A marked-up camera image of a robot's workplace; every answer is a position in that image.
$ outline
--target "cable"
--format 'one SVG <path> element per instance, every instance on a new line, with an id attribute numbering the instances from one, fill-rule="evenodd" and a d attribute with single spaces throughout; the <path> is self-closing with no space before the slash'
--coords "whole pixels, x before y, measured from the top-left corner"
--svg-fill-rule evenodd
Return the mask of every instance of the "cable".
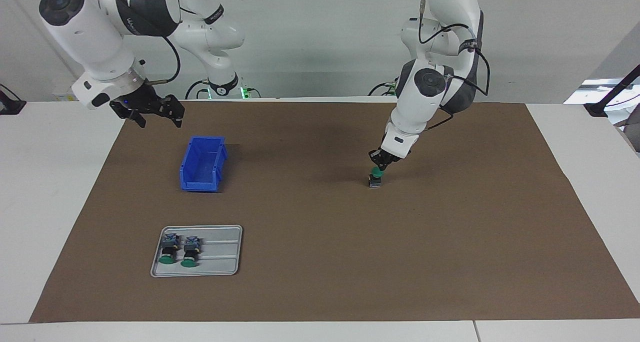
<path id="1" fill-rule="evenodd" d="M 260 91 L 258 91 L 256 88 L 247 88 L 246 89 L 248 92 L 256 92 L 258 93 L 258 97 L 262 98 L 262 94 L 260 94 Z"/>
<path id="2" fill-rule="evenodd" d="M 14 93 L 14 91 L 12 91 L 11 89 L 7 88 L 7 86 L 5 86 L 4 84 L 0 84 L 0 87 L 5 88 L 6 91 L 8 91 L 9 93 L 13 94 L 13 96 L 17 99 L 17 100 L 22 100 L 20 97 L 18 97 L 18 95 L 16 95 L 16 93 Z"/>
<path id="3" fill-rule="evenodd" d="M 156 33 L 160 34 L 160 37 L 162 37 L 162 39 L 164 39 L 164 41 L 171 47 L 171 50 L 173 51 L 173 54 L 175 55 L 176 67 L 175 67 L 175 73 L 173 74 L 173 76 L 171 78 L 169 78 L 169 79 L 154 80 L 154 81 L 149 82 L 148 84 L 150 84 L 151 86 L 157 86 L 158 84 L 167 84 L 169 82 L 173 82 L 178 77 L 178 74 L 180 74 L 180 69 L 182 67 L 181 66 L 181 61 L 180 61 L 180 55 L 178 54 L 178 50 L 176 50 L 176 47 L 174 46 L 174 44 L 171 43 L 171 41 L 167 37 L 162 35 L 162 31 L 160 30 L 160 28 L 158 28 L 158 26 L 156 26 L 155 24 L 151 23 L 149 20 L 147 20 L 147 18 L 145 18 L 144 16 L 140 15 L 140 13 L 138 13 L 133 8 L 131 8 L 128 5 L 127 0 L 119 0 L 119 2 L 124 4 L 124 6 L 127 9 L 129 9 L 133 14 L 137 15 L 138 18 L 140 18 L 146 24 L 148 24 L 153 29 L 155 29 Z"/>
<path id="4" fill-rule="evenodd" d="M 373 89 L 371 89 L 371 91 L 368 93 L 368 95 L 367 95 L 367 96 L 372 96 L 372 95 L 373 95 L 373 93 L 375 93 L 375 91 L 377 91 L 378 89 L 380 89 L 380 88 L 382 88 L 382 87 L 384 87 L 384 86 L 386 86 L 386 85 L 387 85 L 387 83 L 380 83 L 380 84 L 378 84 L 378 85 L 377 85 L 377 86 L 375 86 Z"/>
<path id="5" fill-rule="evenodd" d="M 386 92 L 382 93 L 382 95 L 384 95 L 384 96 L 395 96 L 395 95 L 396 95 L 395 93 L 391 93 L 391 90 L 392 90 L 393 88 L 394 88 L 394 85 L 393 85 L 393 84 L 391 84 L 391 85 L 389 86 L 389 89 L 387 89 L 387 91 L 386 91 Z"/>
<path id="6" fill-rule="evenodd" d="M 425 130 L 432 130 L 432 129 L 438 128 L 439 126 L 441 126 L 441 125 L 443 125 L 444 123 L 446 123 L 446 122 L 450 121 L 451 119 L 453 119 L 453 114 L 449 113 L 448 111 L 445 111 L 444 109 L 442 109 L 442 107 L 440 107 L 440 109 L 441 109 L 443 112 L 445 112 L 445 113 L 447 113 L 447 114 L 448 114 L 448 118 L 446 118 L 445 120 L 441 121 L 440 123 L 438 123 L 438 124 L 436 124 L 436 125 L 434 125 L 434 126 L 432 126 L 432 127 L 426 128 Z"/>
<path id="7" fill-rule="evenodd" d="M 446 27 L 442 27 L 438 32 L 435 32 L 435 34 L 430 36 L 429 39 L 427 39 L 426 41 L 423 41 L 423 18 L 425 18 L 425 8 L 426 8 L 426 0 L 420 0 L 420 18 L 418 19 L 418 41 L 421 45 L 425 45 L 429 43 L 430 41 L 434 40 L 435 37 L 439 36 L 439 34 L 443 32 L 448 32 L 450 31 L 450 29 L 455 27 L 462 27 L 464 29 L 467 29 L 471 33 L 471 36 L 474 39 L 476 38 L 473 30 L 469 28 L 468 25 L 456 23 L 452 25 L 447 25 Z"/>
<path id="8" fill-rule="evenodd" d="M 195 16 L 197 16 L 197 15 L 198 15 L 198 14 L 196 14 L 196 13 L 192 12 L 192 11 L 187 11 L 185 8 L 182 8 L 182 7 L 180 7 L 180 10 L 181 10 L 181 11 L 183 11 L 183 12 L 187 12 L 187 13 L 189 13 L 189 14 L 193 14 L 193 15 L 195 15 Z"/>
<path id="9" fill-rule="evenodd" d="M 454 79 L 459 79 L 467 84 L 469 84 L 469 86 L 472 86 L 473 88 L 475 88 L 476 90 L 478 90 L 480 93 L 484 94 L 485 96 L 489 95 L 489 81 L 491 80 L 491 67 L 489 66 L 489 61 L 487 61 L 487 58 L 485 58 L 485 56 L 482 54 L 482 52 L 480 52 L 480 49 L 475 48 L 475 52 L 478 54 L 478 56 L 480 56 L 482 58 L 482 60 L 484 61 L 484 64 L 486 65 L 486 89 L 483 91 L 482 89 L 480 89 L 480 87 L 478 87 L 474 82 L 471 82 L 469 79 L 463 78 L 463 77 L 459 77 L 457 75 L 446 75 L 445 77 L 451 77 Z"/>
<path id="10" fill-rule="evenodd" d="M 198 99 L 199 99 L 199 98 L 200 98 L 200 93 L 202 93 L 202 92 L 208 92 L 208 91 L 209 91 L 208 89 L 201 89 L 201 90 L 199 90 L 199 91 L 198 91 L 198 93 L 196 93 L 196 98 L 198 98 Z"/>
<path id="11" fill-rule="evenodd" d="M 638 97 L 640 97 L 640 94 L 638 94 L 637 96 L 634 96 L 631 99 L 625 100 L 624 102 L 620 102 L 620 103 L 616 103 L 616 104 L 609 104 L 607 107 L 615 107 L 617 105 L 621 105 L 621 104 L 624 104 L 624 103 L 627 103 L 627 102 L 631 102 L 631 100 L 634 100 L 635 98 L 638 98 Z"/>
<path id="12" fill-rule="evenodd" d="M 189 87 L 189 89 L 187 89 L 187 94 L 185 94 L 185 95 L 184 95 L 184 98 L 185 98 L 185 99 L 189 99 L 189 93 L 191 93 L 191 92 L 192 92 L 192 90 L 194 90 L 194 88 L 195 88 L 196 86 L 198 86 L 198 84 L 205 84 L 205 82 L 204 82 L 204 81 L 202 81 L 202 80 L 199 80 L 198 82 L 195 82 L 194 84 L 192 84 L 192 85 Z"/>
<path id="13" fill-rule="evenodd" d="M 151 84 L 151 86 L 157 86 L 158 84 L 167 84 L 169 82 L 173 82 L 178 77 L 178 74 L 180 74 L 180 68 L 182 67 L 181 66 L 181 62 L 180 62 L 180 55 L 178 54 L 178 50 L 176 50 L 176 47 L 174 46 L 174 44 L 171 43 L 169 38 L 167 38 L 165 36 L 161 36 L 161 37 L 171 47 L 171 50 L 173 50 L 173 54 L 175 55 L 175 63 L 176 63 L 175 73 L 169 79 L 154 80 L 154 81 L 149 82 L 149 84 Z"/>

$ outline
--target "brown mat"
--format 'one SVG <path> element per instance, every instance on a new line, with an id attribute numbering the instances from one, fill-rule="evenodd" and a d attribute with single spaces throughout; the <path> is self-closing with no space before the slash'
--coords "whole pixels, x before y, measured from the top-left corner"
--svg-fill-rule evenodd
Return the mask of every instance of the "brown mat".
<path id="1" fill-rule="evenodd" d="M 392 105 L 188 103 L 126 123 L 32 322 L 640 317 L 524 105 L 425 133 L 381 189 Z M 180 190 L 192 135 L 224 135 L 220 194 Z M 234 276 L 151 278 L 167 225 L 240 224 Z"/>

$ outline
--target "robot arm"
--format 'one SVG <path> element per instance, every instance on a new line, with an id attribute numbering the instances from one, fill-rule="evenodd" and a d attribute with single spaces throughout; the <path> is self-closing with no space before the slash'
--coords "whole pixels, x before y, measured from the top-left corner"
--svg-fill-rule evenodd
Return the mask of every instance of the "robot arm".
<path id="1" fill-rule="evenodd" d="M 181 22 L 181 10 L 185 20 Z M 78 99 L 90 109 L 109 103 L 122 119 L 143 127 L 141 114 L 157 114 L 182 125 L 185 108 L 173 95 L 159 97 L 142 63 L 122 36 L 169 37 L 205 65 L 210 86 L 220 96 L 240 95 L 239 78 L 222 50 L 237 48 L 244 33 L 224 16 L 217 0 L 41 0 L 41 19 L 62 49 L 82 64 L 85 73 L 73 85 Z"/>
<path id="2" fill-rule="evenodd" d="M 124 25 L 118 30 L 101 11 L 98 0 L 41 0 L 39 13 L 55 41 L 82 64 L 85 73 L 71 88 L 87 107 L 109 103 L 120 118 L 131 119 L 142 128 L 146 125 L 142 114 L 157 114 L 171 119 L 176 127 L 182 125 L 185 108 L 172 95 L 158 97 L 142 65 L 124 45 Z M 123 18 L 131 30 L 146 27 L 148 32 L 162 34 L 139 14 L 131 12 Z"/>
<path id="3" fill-rule="evenodd" d="M 426 3 L 435 20 L 423 18 Z M 483 31 L 478 0 L 422 0 L 419 19 L 402 28 L 402 41 L 414 59 L 402 68 L 382 144 L 369 153 L 376 165 L 370 187 L 380 186 L 386 168 L 407 157 L 438 109 L 452 118 L 476 96 Z M 423 41 L 421 32 L 431 37 Z"/>
<path id="4" fill-rule="evenodd" d="M 240 78 L 224 50 L 242 46 L 244 31 L 218 0 L 180 0 L 180 8 L 183 22 L 174 32 L 178 45 L 201 61 L 207 83 L 218 96 L 242 96 Z"/>

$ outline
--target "white cylinder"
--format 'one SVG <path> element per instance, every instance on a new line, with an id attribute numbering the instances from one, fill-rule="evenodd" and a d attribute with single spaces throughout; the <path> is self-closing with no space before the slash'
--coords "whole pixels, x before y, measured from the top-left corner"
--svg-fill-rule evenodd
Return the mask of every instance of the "white cylinder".
<path id="1" fill-rule="evenodd" d="M 478 34 L 480 23 L 480 6 L 478 0 L 427 0 L 429 11 L 442 26 L 462 23 L 471 28 L 474 34 Z"/>
<path id="2" fill-rule="evenodd" d="M 438 72 L 443 71 L 442 67 L 435 68 Z M 424 69 L 432 70 L 434 66 L 421 59 L 414 62 L 413 69 L 408 75 L 400 97 L 398 97 L 397 105 L 391 112 L 393 125 L 407 134 L 420 134 L 425 130 L 427 122 L 438 111 L 444 96 L 444 93 L 440 93 L 434 97 L 427 97 L 419 91 L 415 82 L 416 73 Z"/>
<path id="3" fill-rule="evenodd" d="M 438 21 L 424 19 L 422 20 L 422 40 L 426 41 L 433 34 L 441 29 Z M 411 59 L 424 59 L 426 53 L 436 53 L 441 55 L 457 56 L 458 55 L 458 38 L 453 33 L 440 33 L 437 37 L 429 41 L 429 43 L 419 43 L 418 20 L 408 20 L 402 26 L 400 39 L 409 49 Z"/>
<path id="4" fill-rule="evenodd" d="M 62 49 L 94 79 L 114 79 L 133 65 L 133 52 L 92 0 L 84 0 L 80 11 L 64 25 L 51 25 L 41 19 Z"/>

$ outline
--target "gray tray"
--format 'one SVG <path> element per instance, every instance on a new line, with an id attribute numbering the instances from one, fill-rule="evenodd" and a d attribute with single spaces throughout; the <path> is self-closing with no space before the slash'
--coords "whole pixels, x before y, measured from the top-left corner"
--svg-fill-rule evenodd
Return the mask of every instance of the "gray tray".
<path id="1" fill-rule="evenodd" d="M 176 252 L 176 263 L 162 264 L 160 258 L 160 241 L 165 233 L 180 235 L 180 250 Z M 186 237 L 198 236 L 200 239 L 200 254 L 198 266 L 183 267 L 180 265 L 185 256 L 183 246 Z M 156 244 L 155 257 L 151 264 L 153 277 L 179 276 L 229 276 L 238 271 L 240 261 L 240 243 L 242 241 L 242 227 L 239 225 L 221 226 L 167 226 L 160 232 Z"/>

